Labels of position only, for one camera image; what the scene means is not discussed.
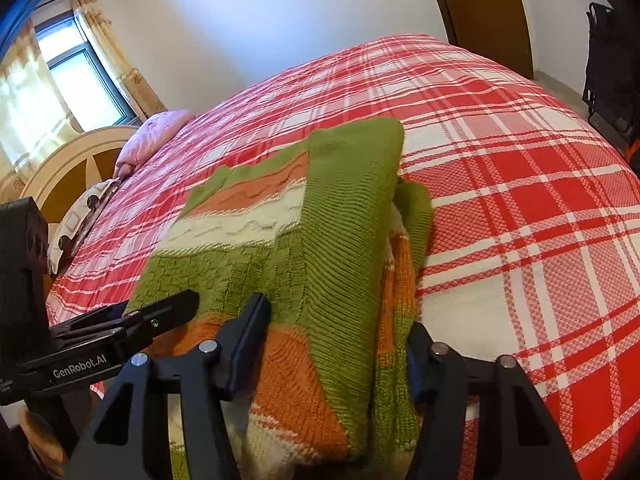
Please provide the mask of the green orange striped knit sweater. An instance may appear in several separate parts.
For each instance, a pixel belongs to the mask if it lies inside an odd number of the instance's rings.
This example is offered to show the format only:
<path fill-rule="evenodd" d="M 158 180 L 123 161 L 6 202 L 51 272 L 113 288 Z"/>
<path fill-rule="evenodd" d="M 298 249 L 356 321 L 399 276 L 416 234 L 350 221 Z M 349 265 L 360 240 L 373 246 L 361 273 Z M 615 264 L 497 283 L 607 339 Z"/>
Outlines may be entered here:
<path fill-rule="evenodd" d="M 431 237 L 423 185 L 399 177 L 405 131 L 375 117 L 320 129 L 192 191 L 129 309 L 191 289 L 194 319 L 153 346 L 180 356 L 259 292 L 271 321 L 245 400 L 224 409 L 240 473 L 400 479 L 420 420 L 406 341 Z"/>

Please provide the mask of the white patterned pillow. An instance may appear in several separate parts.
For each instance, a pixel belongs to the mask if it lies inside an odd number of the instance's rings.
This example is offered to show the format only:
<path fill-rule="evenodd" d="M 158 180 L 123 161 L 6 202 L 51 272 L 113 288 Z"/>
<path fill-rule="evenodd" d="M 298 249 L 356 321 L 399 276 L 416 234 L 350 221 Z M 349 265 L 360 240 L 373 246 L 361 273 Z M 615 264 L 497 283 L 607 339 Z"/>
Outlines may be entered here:
<path fill-rule="evenodd" d="M 107 179 L 90 186 L 66 211 L 53 231 L 48 247 L 48 272 L 58 275 L 77 254 L 99 215 L 119 189 L 122 181 Z"/>

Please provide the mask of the cream wooden headboard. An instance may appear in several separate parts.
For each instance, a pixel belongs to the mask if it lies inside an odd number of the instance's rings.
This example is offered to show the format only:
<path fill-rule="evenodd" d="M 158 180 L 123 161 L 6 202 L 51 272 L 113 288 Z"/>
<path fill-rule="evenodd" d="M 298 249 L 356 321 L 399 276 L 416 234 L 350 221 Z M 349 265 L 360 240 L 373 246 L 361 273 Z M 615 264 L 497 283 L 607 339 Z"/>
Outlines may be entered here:
<path fill-rule="evenodd" d="M 136 131 L 135 126 L 111 126 L 81 133 L 37 168 L 21 196 L 30 196 L 55 226 L 87 188 L 113 175 L 120 150 Z"/>

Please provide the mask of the red white plaid bedspread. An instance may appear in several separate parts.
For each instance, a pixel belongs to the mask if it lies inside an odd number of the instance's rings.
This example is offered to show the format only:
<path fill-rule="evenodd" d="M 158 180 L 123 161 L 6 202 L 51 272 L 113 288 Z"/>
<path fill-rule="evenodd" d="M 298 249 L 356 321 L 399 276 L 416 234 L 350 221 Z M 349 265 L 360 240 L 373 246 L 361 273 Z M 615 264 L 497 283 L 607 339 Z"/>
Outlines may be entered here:
<path fill-rule="evenodd" d="M 106 205 L 47 299 L 52 322 L 129 300 L 194 188 L 320 129 L 391 117 L 398 174 L 427 189 L 418 317 L 457 352 L 518 359 L 603 479 L 639 432 L 639 181 L 582 118 L 521 76 L 426 35 L 291 68 L 186 124 Z"/>

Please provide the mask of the pink pillow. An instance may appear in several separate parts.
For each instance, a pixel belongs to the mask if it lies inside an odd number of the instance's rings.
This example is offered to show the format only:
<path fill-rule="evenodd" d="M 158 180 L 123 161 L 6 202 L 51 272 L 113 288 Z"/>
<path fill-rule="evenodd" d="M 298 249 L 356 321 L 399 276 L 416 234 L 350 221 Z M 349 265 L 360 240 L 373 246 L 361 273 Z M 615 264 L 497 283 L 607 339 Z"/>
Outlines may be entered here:
<path fill-rule="evenodd" d="M 120 150 L 113 178 L 124 180 L 133 174 L 194 118 L 190 110 L 166 110 L 149 117 Z"/>

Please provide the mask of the beige patterned curtain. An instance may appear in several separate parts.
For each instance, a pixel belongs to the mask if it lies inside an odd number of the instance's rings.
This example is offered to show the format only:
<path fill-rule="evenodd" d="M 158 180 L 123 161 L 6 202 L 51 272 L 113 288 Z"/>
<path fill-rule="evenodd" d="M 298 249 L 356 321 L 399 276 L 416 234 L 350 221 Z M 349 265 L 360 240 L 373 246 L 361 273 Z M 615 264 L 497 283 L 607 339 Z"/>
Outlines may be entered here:
<path fill-rule="evenodd" d="M 105 68 L 119 94 L 142 122 L 166 112 L 140 70 L 130 63 L 116 39 L 112 22 L 103 14 L 96 0 L 70 0 L 74 19 Z"/>

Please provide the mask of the brown wooden door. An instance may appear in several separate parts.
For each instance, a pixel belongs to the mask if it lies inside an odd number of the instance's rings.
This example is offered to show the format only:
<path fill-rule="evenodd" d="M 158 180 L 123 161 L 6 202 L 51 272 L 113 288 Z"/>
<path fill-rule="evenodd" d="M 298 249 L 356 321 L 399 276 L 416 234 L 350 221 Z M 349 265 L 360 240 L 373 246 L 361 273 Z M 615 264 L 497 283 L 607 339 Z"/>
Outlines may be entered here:
<path fill-rule="evenodd" d="M 522 0 L 436 0 L 450 44 L 534 76 Z"/>

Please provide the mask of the window with dark frame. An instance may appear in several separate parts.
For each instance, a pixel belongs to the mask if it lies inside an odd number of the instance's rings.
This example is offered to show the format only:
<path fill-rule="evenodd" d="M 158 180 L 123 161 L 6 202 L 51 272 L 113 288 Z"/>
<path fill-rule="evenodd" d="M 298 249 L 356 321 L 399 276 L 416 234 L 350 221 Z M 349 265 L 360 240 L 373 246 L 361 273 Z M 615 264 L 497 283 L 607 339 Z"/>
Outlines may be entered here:
<path fill-rule="evenodd" d="M 54 82 L 82 130 L 140 125 L 72 12 L 50 18 L 35 31 Z"/>

